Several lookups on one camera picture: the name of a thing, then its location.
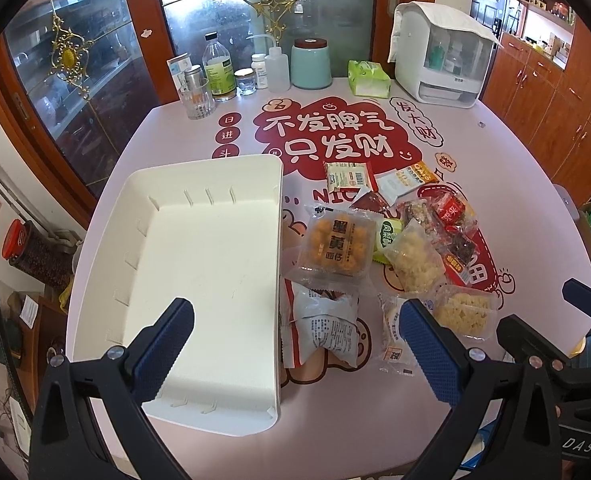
blue gripper pad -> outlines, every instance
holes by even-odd
[[[419,300],[402,305],[400,333],[409,343],[437,400],[454,407],[462,396],[461,369],[438,338],[436,329],[443,330]]]
[[[591,317],[591,288],[572,278],[562,286],[562,297]]]
[[[144,331],[154,330],[157,333],[154,332],[153,339],[134,367],[131,394],[138,404],[156,398],[162,383],[193,332],[194,323],[195,313],[191,302],[176,298],[154,326],[144,328],[140,332],[143,334]]]

white storage box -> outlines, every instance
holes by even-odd
[[[452,7],[412,2],[396,7],[389,62],[395,78],[423,103],[473,106],[489,67],[491,29]]]
[[[274,155],[136,171],[102,235],[73,360],[128,346],[176,298],[195,328],[151,416],[235,436],[278,420],[282,162]]]

cabinet handle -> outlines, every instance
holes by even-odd
[[[570,92],[571,92],[573,95],[575,95],[575,97],[577,97],[577,98],[578,98],[580,101],[582,101],[582,97],[580,97],[578,94],[576,94],[576,91],[575,91],[573,88],[569,87],[569,91],[570,91]]]
[[[18,111],[20,112],[20,114],[22,115],[24,120],[29,121],[29,118],[30,118],[29,114],[27,113],[24,105],[22,104],[22,101],[20,100],[20,96],[18,95],[18,92],[13,94],[13,100],[15,102],[16,108],[18,108]]]

pink tablecloth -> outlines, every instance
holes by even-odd
[[[439,186],[466,194],[479,217],[475,286],[501,298],[503,315],[518,314],[569,352],[591,320],[562,299],[562,284],[577,278],[591,286],[591,264],[549,179],[480,102],[468,110],[417,104],[395,83],[392,94],[397,97],[355,97],[339,79],[324,90],[292,88],[280,98],[258,91],[221,104],[200,121],[189,121],[179,102],[151,111],[94,213],[74,283],[67,354],[100,237],[127,176],[174,162],[261,152],[284,163],[287,246],[306,229],[306,203],[353,199],[327,192],[323,160],[370,160],[375,173],[423,160],[441,179]],[[395,293],[390,269],[373,264],[371,278],[380,290]],[[435,400],[421,374],[404,378],[378,370],[381,323],[377,304],[361,303],[357,369],[321,352],[304,370],[284,372],[282,416],[264,433],[227,437],[160,420],[154,427],[194,479],[333,480],[407,463],[428,444],[448,406]],[[492,357],[503,355],[494,340],[483,348]],[[104,410],[96,412],[109,448],[124,455]]]

gold ornament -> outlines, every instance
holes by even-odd
[[[51,70],[49,75],[55,74],[62,81],[75,86],[78,93],[89,98],[89,87],[84,85],[87,79],[87,65],[89,64],[89,48],[95,40],[86,40],[80,34],[75,34],[70,28],[64,28],[64,20],[53,13],[53,31],[56,38],[52,42]]]

